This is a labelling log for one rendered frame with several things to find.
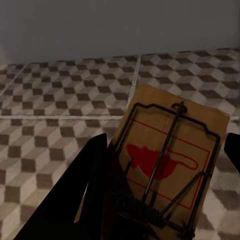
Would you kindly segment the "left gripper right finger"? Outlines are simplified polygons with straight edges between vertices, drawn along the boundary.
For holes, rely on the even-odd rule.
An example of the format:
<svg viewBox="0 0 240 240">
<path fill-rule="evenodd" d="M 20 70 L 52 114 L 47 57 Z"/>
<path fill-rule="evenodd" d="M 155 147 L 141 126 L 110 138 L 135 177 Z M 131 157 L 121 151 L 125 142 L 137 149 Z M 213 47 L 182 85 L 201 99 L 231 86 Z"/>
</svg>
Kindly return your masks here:
<svg viewBox="0 0 240 240">
<path fill-rule="evenodd" d="M 229 133 L 227 135 L 224 151 L 235 165 L 240 173 L 240 135 L 235 133 Z"/>
</svg>

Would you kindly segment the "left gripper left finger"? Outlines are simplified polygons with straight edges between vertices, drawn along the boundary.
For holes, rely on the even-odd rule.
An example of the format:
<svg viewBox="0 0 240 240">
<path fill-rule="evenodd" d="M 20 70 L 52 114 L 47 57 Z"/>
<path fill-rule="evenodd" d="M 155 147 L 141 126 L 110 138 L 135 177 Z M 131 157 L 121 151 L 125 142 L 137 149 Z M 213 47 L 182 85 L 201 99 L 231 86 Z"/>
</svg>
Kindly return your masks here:
<svg viewBox="0 0 240 240">
<path fill-rule="evenodd" d="M 14 240 L 101 240 L 106 164 L 103 133 L 87 142 Z"/>
</svg>

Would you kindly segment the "mousetrap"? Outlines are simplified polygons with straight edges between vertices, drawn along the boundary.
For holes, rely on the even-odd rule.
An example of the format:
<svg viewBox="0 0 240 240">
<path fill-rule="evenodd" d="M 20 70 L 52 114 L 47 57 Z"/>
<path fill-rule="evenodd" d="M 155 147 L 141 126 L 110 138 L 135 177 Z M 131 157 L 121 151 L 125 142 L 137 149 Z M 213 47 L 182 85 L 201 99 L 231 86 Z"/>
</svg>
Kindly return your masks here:
<svg viewBox="0 0 240 240">
<path fill-rule="evenodd" d="M 230 118 L 140 82 L 107 148 L 100 240 L 193 240 Z"/>
</svg>

